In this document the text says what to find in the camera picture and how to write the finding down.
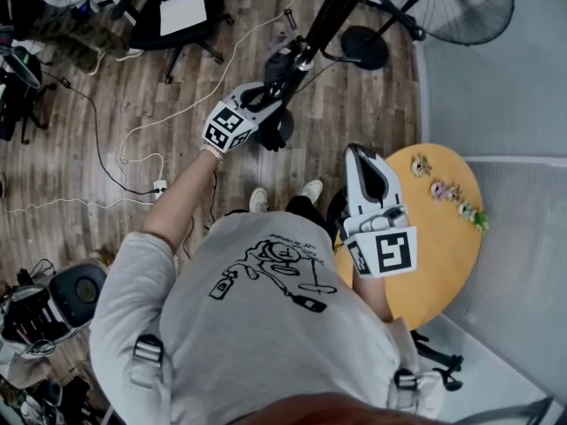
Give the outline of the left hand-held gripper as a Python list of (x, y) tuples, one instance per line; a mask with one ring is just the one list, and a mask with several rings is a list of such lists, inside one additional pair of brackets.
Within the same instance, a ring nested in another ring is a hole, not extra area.
[(207, 117), (202, 133), (204, 142), (219, 152), (229, 152), (246, 143), (259, 124), (283, 104), (269, 91), (270, 86), (261, 81), (237, 86)]

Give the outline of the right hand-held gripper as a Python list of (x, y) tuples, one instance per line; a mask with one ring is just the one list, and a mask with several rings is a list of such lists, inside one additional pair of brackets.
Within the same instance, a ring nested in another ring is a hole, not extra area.
[[(416, 270), (417, 228), (408, 223), (407, 206), (399, 205), (398, 175), (376, 152), (356, 143), (346, 147), (345, 167), (351, 216), (338, 229), (358, 275), (383, 278)], [(393, 206), (381, 210), (387, 205)]]

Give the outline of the black coat stand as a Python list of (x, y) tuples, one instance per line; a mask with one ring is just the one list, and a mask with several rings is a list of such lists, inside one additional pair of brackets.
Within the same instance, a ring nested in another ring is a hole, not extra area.
[[(341, 27), (361, 0), (324, 0), (307, 37), (304, 39), (317, 54), (322, 54), (331, 63), (345, 63), (341, 48), (341, 35), (345, 32)], [(303, 81), (296, 94), (306, 87)]]

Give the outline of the person's right white shoe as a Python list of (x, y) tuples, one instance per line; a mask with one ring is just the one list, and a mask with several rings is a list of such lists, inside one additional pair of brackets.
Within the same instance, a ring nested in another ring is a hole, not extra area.
[(313, 205), (322, 194), (323, 184), (321, 180), (315, 179), (308, 182), (300, 192), (301, 197), (306, 197)]

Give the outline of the person's white shoe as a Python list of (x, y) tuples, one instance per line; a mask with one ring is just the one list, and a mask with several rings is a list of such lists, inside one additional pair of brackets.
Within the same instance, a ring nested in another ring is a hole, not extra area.
[(313, 205), (322, 194), (323, 184), (321, 180), (315, 179), (308, 182), (300, 192), (301, 197), (306, 197)]
[(249, 212), (266, 213), (268, 209), (269, 206), (267, 191), (263, 188), (254, 189), (249, 199)]

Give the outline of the small pink potted plant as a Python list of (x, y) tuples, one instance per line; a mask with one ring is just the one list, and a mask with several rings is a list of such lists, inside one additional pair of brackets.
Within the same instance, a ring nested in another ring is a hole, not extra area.
[(433, 182), (430, 186), (430, 194), (435, 200), (448, 202), (458, 202), (462, 196), (461, 189), (458, 185), (443, 181)]

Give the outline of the round wooden table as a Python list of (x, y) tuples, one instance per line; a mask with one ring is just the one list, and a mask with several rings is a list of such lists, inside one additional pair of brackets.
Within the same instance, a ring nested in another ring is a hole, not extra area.
[[(431, 175), (417, 178), (411, 171), (412, 158), (424, 155)], [(469, 202), (482, 210), (476, 177), (454, 151), (437, 144), (421, 143), (397, 151), (385, 161), (398, 175), (402, 202), (408, 208), (408, 223), (417, 228), (417, 268), (404, 274), (383, 277), (392, 315), (403, 318), (408, 328), (417, 329), (438, 316), (457, 296), (470, 276), (482, 240), (481, 232), (462, 218), (457, 206)], [(435, 181), (454, 183), (461, 189), (458, 202), (431, 197)], [(338, 223), (351, 216), (347, 209), (346, 186), (333, 198), (328, 216)], [(338, 273), (353, 283), (357, 272), (346, 246), (337, 238)]]

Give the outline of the person's left white shoe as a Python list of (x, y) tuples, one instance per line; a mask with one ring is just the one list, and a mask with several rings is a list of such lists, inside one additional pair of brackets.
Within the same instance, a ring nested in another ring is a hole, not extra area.
[(269, 206), (267, 191), (263, 188), (254, 189), (249, 199), (249, 212), (266, 213), (268, 209)]

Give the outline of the small green potted plant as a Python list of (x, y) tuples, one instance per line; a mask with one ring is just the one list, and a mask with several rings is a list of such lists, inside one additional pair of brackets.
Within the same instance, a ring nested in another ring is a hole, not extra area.
[(461, 202), (457, 206), (459, 215), (469, 221), (476, 230), (485, 233), (489, 229), (489, 221), (485, 212), (478, 210), (469, 202)]

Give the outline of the white sheet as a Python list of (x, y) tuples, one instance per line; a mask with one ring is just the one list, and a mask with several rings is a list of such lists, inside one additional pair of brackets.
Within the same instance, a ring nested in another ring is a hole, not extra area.
[(171, 35), (207, 20), (205, 0), (165, 0), (159, 15), (160, 35)]

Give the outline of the black office chair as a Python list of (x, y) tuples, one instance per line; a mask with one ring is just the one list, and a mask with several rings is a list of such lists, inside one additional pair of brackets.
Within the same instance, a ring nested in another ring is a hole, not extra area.
[(35, 104), (48, 90), (55, 90), (51, 83), (43, 86), (40, 60), (23, 46), (11, 47), (2, 56), (0, 66), (0, 140), (9, 142), (16, 124), (21, 123), (21, 143), (29, 144), (26, 136), (27, 122), (31, 120), (41, 130), (48, 128), (34, 114)]
[(128, 46), (144, 51), (172, 50), (174, 53), (165, 75), (166, 84), (173, 81), (175, 62), (183, 48), (189, 44), (196, 44), (208, 52), (215, 63), (223, 64), (224, 57), (209, 44), (208, 39), (220, 22), (225, 21), (230, 25), (234, 23), (233, 17), (225, 11), (225, 0), (205, 0), (207, 15), (205, 22), (165, 36), (159, 33), (159, 4), (162, 1), (165, 0), (120, 0), (115, 5), (111, 19), (117, 20), (126, 13), (135, 21)]

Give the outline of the black standing fan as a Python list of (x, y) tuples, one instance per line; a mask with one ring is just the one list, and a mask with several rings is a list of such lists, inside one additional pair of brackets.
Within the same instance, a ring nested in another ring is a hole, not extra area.
[(379, 28), (349, 27), (340, 38), (345, 62), (365, 70), (383, 68), (390, 57), (384, 33), (393, 25), (405, 28), (410, 39), (427, 37), (471, 46), (489, 43), (508, 27), (515, 0), (379, 0), (390, 18)]

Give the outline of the person's grey shirt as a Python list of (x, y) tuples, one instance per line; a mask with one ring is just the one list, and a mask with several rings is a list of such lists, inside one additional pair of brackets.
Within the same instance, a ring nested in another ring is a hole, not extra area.
[(381, 322), (342, 281), (327, 234), (221, 219), (182, 272), (156, 236), (132, 233), (118, 251), (89, 344), (127, 425), (227, 425), (322, 393), (439, 414), (439, 373), (421, 370), (403, 321)]

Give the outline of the black rounded device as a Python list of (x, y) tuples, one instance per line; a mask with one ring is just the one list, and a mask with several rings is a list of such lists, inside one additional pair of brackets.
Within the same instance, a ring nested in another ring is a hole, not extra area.
[(51, 298), (72, 328), (93, 318), (105, 279), (105, 270), (94, 262), (76, 264), (51, 278)]

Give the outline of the black gear pile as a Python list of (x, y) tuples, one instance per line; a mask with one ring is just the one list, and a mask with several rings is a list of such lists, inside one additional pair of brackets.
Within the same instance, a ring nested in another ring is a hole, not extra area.
[(26, 388), (0, 376), (0, 425), (120, 425), (91, 404), (90, 391), (80, 376), (65, 385), (44, 378)]

